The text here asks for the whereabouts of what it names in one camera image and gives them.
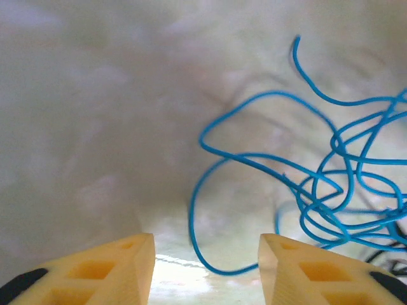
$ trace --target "white wool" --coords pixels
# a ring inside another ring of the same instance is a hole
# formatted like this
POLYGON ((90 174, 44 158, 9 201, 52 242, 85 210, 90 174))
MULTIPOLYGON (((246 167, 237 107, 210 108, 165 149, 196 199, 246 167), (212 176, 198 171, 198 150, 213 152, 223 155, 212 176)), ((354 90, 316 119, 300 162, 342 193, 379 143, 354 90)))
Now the white wool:
MULTIPOLYGON (((406 9, 403 0, 0 1, 0 281, 139 231, 156 234, 158 253, 196 260, 186 209, 216 160, 197 145, 205 124, 267 89, 299 93, 338 126, 362 116, 370 109, 310 93, 289 47, 303 36, 301 63, 328 95, 394 95, 407 80, 406 9)), ((404 129, 386 129, 374 153, 405 156, 404 129)), ((275 99, 210 140, 315 169, 330 136, 301 107, 275 99)), ((405 181, 398 171, 386 173, 405 181)), ((235 259, 209 254, 240 267, 256 259, 258 234, 272 231, 275 207, 291 199, 278 182, 229 165, 203 190, 197 234, 229 254, 240 238, 235 259)), ((304 238, 298 228, 290 234, 304 238)))

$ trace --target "black rubber pad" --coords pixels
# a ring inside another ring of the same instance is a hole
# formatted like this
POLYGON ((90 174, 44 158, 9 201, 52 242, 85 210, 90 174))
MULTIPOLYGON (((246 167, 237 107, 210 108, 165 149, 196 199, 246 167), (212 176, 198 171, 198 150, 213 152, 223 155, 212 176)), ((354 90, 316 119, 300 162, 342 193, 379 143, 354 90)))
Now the black rubber pad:
POLYGON ((383 274, 380 272, 372 271, 369 273, 383 288, 386 288, 392 295, 397 297, 404 305, 407 305, 407 285, 402 281, 383 274))
POLYGON ((0 305, 7 305, 48 273, 40 268, 20 274, 0 288, 0 305))

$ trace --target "opening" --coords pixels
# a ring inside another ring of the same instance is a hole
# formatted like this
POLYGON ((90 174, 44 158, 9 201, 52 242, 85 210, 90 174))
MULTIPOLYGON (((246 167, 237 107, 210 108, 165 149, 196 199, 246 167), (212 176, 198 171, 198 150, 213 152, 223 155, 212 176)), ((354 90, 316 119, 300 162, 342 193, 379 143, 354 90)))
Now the opening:
POLYGON ((56 288, 42 305, 85 305, 95 292, 86 289, 56 288))
POLYGON ((77 265, 69 272, 69 278, 103 280, 113 269, 114 262, 88 261, 77 265))
POLYGON ((363 293, 330 293, 324 294, 324 297, 330 305, 377 305, 363 293))
POLYGON ((122 248, 122 249, 129 249, 129 248, 131 248, 133 245, 134 245, 134 242, 130 241, 130 242, 128 242, 128 243, 122 244, 122 245, 121 245, 121 248, 122 248))
POLYGON ((280 245, 281 245, 281 247, 282 247, 283 249, 285 249, 285 250, 297 250, 297 249, 299 249, 298 246, 296 246, 296 245, 290 245, 289 243, 281 243, 280 245))
POLYGON ((300 268, 311 281, 350 281, 350 276, 330 262, 301 262, 300 268))

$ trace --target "blue cord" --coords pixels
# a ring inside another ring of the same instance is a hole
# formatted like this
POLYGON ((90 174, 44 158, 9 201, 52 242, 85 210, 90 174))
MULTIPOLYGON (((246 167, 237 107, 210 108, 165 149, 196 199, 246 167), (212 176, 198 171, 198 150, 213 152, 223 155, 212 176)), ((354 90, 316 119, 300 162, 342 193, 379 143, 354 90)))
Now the blue cord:
MULTIPOLYGON (((312 91, 318 95, 320 98, 329 102, 334 105, 345 106, 345 107, 352 107, 358 105, 365 105, 373 102, 388 102, 389 105, 384 111, 379 111, 373 114, 370 114, 364 118, 358 119, 357 121, 351 122, 344 127, 337 129, 334 123, 322 112, 320 112, 317 108, 310 105, 305 100, 297 97, 296 95, 280 90, 274 91, 266 91, 263 93, 259 93, 254 95, 253 97, 247 99, 245 102, 242 102, 236 108, 232 109, 231 111, 227 112, 226 114, 218 117, 215 119, 211 124, 209 124, 203 132, 199 136, 199 144, 200 146, 205 149, 207 152, 215 154, 221 159, 213 164, 199 179, 198 183, 196 184, 191 201, 190 201, 190 210, 188 215, 188 229, 191 238, 191 242, 194 248, 195 253, 197 254, 201 263, 213 273, 224 275, 224 276, 234 276, 240 275, 242 273, 246 273, 250 270, 258 268, 258 264, 252 264, 250 266, 244 267, 242 269, 233 270, 233 271, 223 271, 218 268, 213 267, 209 264, 205 258, 203 257, 197 242, 197 237, 195 235, 195 227, 194 227, 194 219, 195 219, 195 204, 198 199, 199 192, 201 187, 206 182, 206 180, 217 170, 219 167, 225 165, 229 161, 236 161, 245 165, 248 165, 252 168, 257 170, 261 170, 266 174, 276 178, 277 180, 281 181, 281 183, 285 184, 289 190, 292 192, 294 197, 296 198, 296 204, 298 209, 301 212, 299 223, 304 230, 304 232, 314 239, 319 246, 324 249, 331 249, 340 245, 343 245, 348 242, 359 243, 361 245, 366 245, 368 247, 377 248, 379 250, 384 251, 398 251, 403 252, 405 251, 404 248, 397 248, 392 247, 390 245, 381 245, 379 243, 373 243, 371 241, 366 240, 366 238, 381 238, 381 239, 390 239, 396 240, 404 245, 407 245, 407 240, 403 236, 400 236, 396 230, 396 221, 402 219, 403 217, 407 216, 407 201, 403 201, 407 198, 407 193, 402 193, 398 185, 391 181, 390 179, 378 175, 376 173, 364 171, 363 165, 364 164, 372 164, 372 165, 407 165, 407 159, 375 159, 375 158, 367 158, 367 154, 374 143, 377 135, 379 134, 380 130, 385 126, 388 125, 398 119, 401 119, 407 116, 407 111, 400 112, 395 114, 395 108, 398 103, 407 103, 407 88, 405 88, 398 96, 391 97, 391 96, 382 96, 382 97, 372 97, 366 98, 364 100, 358 100, 356 102, 344 102, 340 100, 335 100, 325 94, 323 94, 318 87, 316 87, 315 83, 309 78, 309 76, 304 72, 302 69, 299 61, 298 61, 298 46, 300 45, 300 37, 297 36, 293 43, 292 48, 292 56, 294 60, 295 67, 301 77, 308 83, 309 87, 312 91), (272 154, 267 153, 260 153, 260 152, 242 152, 239 154, 232 154, 227 151, 222 151, 215 147, 210 146, 206 143, 206 138, 210 132, 212 132, 216 127, 227 121, 228 119, 232 118, 238 112, 253 104, 254 102, 258 101, 262 98, 267 97, 284 97, 291 102, 296 102, 306 108, 309 112, 313 115, 317 116, 321 119, 328 127, 331 129, 333 135, 330 140, 330 146, 332 151, 326 155, 326 157, 322 160, 321 164, 319 165, 316 172, 313 172, 307 168, 304 168, 301 165, 298 165, 292 161, 287 159, 274 156, 272 154), (367 130, 360 132, 353 137, 344 140, 342 138, 342 134, 351 128, 365 123, 371 119, 380 118, 380 121, 373 127, 368 128, 367 130), (353 155, 347 152, 347 146, 354 141, 368 136, 368 140, 366 141, 362 152, 360 155, 353 155), (329 160, 333 156, 340 156, 344 163, 344 169, 341 170, 325 170, 325 166, 329 162, 329 160), (287 166, 295 168, 305 174, 308 175, 301 183, 297 184, 294 181, 287 178, 283 173, 276 172, 275 170, 254 161, 253 159, 269 159, 279 163, 283 163, 287 166), (345 198, 339 203, 336 207, 330 208, 328 207, 325 202, 332 198, 335 198, 341 194, 344 194, 344 190, 340 187, 333 179, 329 178, 330 176, 335 175, 346 175, 347 176, 347 192, 345 194, 345 198), (384 192, 379 189, 375 189, 371 186, 368 186, 364 182, 364 178, 374 179, 384 184, 387 184, 392 190, 393 193, 384 192), (328 183, 333 189, 335 190, 331 194, 324 196, 322 198, 317 197, 317 188, 318 183, 320 181, 324 181, 328 183), (347 208, 349 205, 355 189, 355 182, 360 183, 360 185, 365 188, 365 190, 369 191, 370 193, 376 194, 378 196, 384 196, 388 198, 394 198, 397 201, 397 208, 391 210, 389 208, 385 210, 363 210, 363 209, 352 209, 347 208), (305 185, 307 183, 312 183, 311 192, 308 192, 305 189, 305 185), (310 216, 310 212, 316 212, 320 215, 327 223, 331 226, 336 228, 332 230, 322 224, 319 224, 310 216), (378 217, 378 220, 369 221, 361 224, 344 224, 340 221, 340 219, 335 215, 337 213, 348 213, 348 214, 365 214, 365 215, 375 215, 378 217), (329 240, 326 238, 321 238, 317 236, 315 233, 311 232, 309 226, 315 227, 327 234, 330 234, 333 239, 329 240), (389 232, 388 234, 384 233, 377 233, 383 229, 387 229, 389 232)), ((278 210, 275 214, 275 232, 276 234, 280 234, 280 218, 281 218, 281 211, 278 210)))

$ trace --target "blue wire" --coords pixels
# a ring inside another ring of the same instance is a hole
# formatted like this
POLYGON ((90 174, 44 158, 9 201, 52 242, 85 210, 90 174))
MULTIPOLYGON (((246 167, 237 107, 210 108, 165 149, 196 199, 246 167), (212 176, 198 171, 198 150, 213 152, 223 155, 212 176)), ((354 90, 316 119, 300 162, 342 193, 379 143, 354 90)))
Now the blue wire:
MULTIPOLYGON (((407 88, 405 88, 399 95, 396 97, 391 96, 382 96, 382 97, 372 97, 366 98, 363 100, 358 100, 356 102, 344 102, 340 100, 333 99, 325 94, 323 94, 315 83, 310 79, 310 77, 302 69, 300 62, 298 60, 298 46, 300 45, 300 37, 297 36, 293 43, 292 56, 296 69, 298 70, 301 77, 308 83, 312 91, 325 100, 334 105, 352 107, 358 105, 365 105, 373 102, 388 102, 386 110, 379 111, 373 114, 370 114, 364 118, 353 121, 339 129, 335 127, 335 124, 320 110, 316 107, 309 104, 307 101, 297 97, 296 95, 280 90, 266 91, 254 95, 251 98, 248 98, 246 101, 242 102, 236 108, 227 112, 226 114, 216 118, 211 122, 206 128, 203 129, 202 133, 199 136, 199 144, 201 148, 205 149, 207 152, 215 154, 216 156, 221 157, 221 159, 214 163, 199 179, 197 182, 190 201, 190 210, 188 214, 188 231, 190 234, 191 243, 195 253, 197 254, 201 263, 213 273, 224 275, 224 276, 235 276, 241 275, 253 269, 258 268, 258 264, 251 264, 241 269, 224 271, 218 268, 215 268, 209 264, 204 256, 202 255, 200 248, 198 246, 197 237, 195 234, 195 205, 198 199, 198 195, 202 186, 206 183, 209 177, 218 170, 221 166, 227 164, 227 162, 235 161, 241 164, 248 165, 252 168, 260 170, 273 178, 281 181, 286 185, 289 190, 292 192, 296 199, 297 207, 300 211, 299 224, 302 230, 312 239, 314 239, 319 246, 324 249, 332 249, 338 247, 348 242, 359 243, 361 245, 366 245, 367 247, 377 248, 384 251, 396 251, 404 252, 404 248, 392 247, 389 245, 382 245, 380 243, 373 243, 372 241, 366 240, 367 238, 380 238, 383 240, 391 239, 396 240, 402 244, 407 245, 407 239, 404 236, 400 236, 396 230, 396 222, 407 216, 407 202, 403 202, 403 199, 407 198, 407 193, 402 193, 399 186, 391 181, 390 179, 381 176, 377 173, 367 172, 362 170, 364 164, 374 164, 374 165, 407 165, 407 159, 376 159, 376 158, 367 158, 366 156, 369 153, 371 146, 373 145, 375 139, 377 138, 380 130, 392 122, 395 122, 398 119, 401 119, 407 116, 407 111, 396 113, 395 108, 398 103, 407 103, 407 88), (212 147, 206 143, 206 138, 215 128, 223 124, 225 121, 234 117, 238 112, 245 109, 247 106, 257 102, 262 98, 267 97, 283 97, 292 102, 302 105, 313 115, 321 119, 328 127, 331 129, 333 136, 330 140, 331 152, 325 156, 319 165, 316 172, 309 170, 299 164, 296 164, 287 159, 267 154, 263 152, 242 152, 238 154, 233 154, 227 151, 222 151, 215 147, 212 147), (353 127, 363 124, 371 119, 380 118, 380 121, 372 126, 349 139, 343 139, 342 135, 344 132, 351 130, 353 127), (347 152, 347 146, 356 140, 359 140, 363 137, 368 137, 360 155, 353 155, 347 152), (325 170, 325 166, 331 160, 333 156, 340 156, 343 160, 344 168, 339 170, 325 170), (261 163, 254 161, 253 159, 269 159, 279 163, 283 163, 291 168, 299 170, 307 175, 307 177, 299 184, 290 180, 284 173, 279 173, 261 163), (356 162, 356 166, 352 166, 351 161, 356 162), (337 198, 339 195, 344 194, 343 188, 337 184, 333 179, 330 179, 328 176, 335 175, 346 175, 347 176, 347 190, 345 193, 345 198, 337 204, 337 206, 330 208, 325 202, 327 200, 337 198), (370 178, 387 184, 392 190, 393 193, 384 192, 379 189, 375 189, 371 186, 368 186, 363 178, 370 178), (318 183, 324 181, 328 183, 331 187, 335 189, 329 195, 318 198, 317 190, 318 183), (367 210, 367 209, 353 209, 348 208, 350 201, 354 195, 355 182, 358 181, 360 185, 367 191, 383 197, 394 198, 397 202, 397 208, 385 209, 385 210, 367 210), (305 189, 307 183, 312 183, 311 192, 308 192, 305 189), (321 216, 331 227, 328 228, 322 224, 315 221, 311 216, 310 212, 315 212, 321 216), (336 213, 346 213, 346 214, 362 214, 362 215, 375 215, 378 217, 377 220, 368 221, 360 224, 344 224, 340 219, 335 215, 336 213), (309 225, 312 227, 329 234, 333 239, 322 238, 311 231, 309 225), (379 233, 386 229, 388 234, 379 233)), ((275 213, 275 233, 280 234, 280 220, 281 220, 282 210, 278 209, 275 213)))

